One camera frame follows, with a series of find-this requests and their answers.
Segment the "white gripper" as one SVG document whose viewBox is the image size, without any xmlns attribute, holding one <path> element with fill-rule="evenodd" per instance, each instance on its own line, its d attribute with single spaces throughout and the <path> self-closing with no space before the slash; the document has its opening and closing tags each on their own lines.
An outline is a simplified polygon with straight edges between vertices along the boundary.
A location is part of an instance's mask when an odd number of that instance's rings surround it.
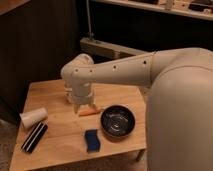
<svg viewBox="0 0 213 171">
<path fill-rule="evenodd" d="M 84 84 L 74 84 L 72 86 L 72 98 L 74 101 L 73 110 L 74 113 L 77 114 L 80 105 L 88 105 L 89 107 L 95 111 L 98 111 L 99 108 L 94 103 L 94 92 L 92 90 L 91 83 Z"/>
</svg>

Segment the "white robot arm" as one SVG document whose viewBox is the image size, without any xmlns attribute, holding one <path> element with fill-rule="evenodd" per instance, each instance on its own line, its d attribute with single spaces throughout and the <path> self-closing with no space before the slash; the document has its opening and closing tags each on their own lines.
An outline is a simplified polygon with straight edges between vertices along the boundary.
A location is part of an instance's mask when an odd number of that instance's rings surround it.
<svg viewBox="0 0 213 171">
<path fill-rule="evenodd" d="M 96 64 L 80 54 L 61 69 L 68 99 L 94 104 L 93 83 L 146 87 L 148 171 L 213 171 L 213 51 L 180 48 Z"/>
</svg>

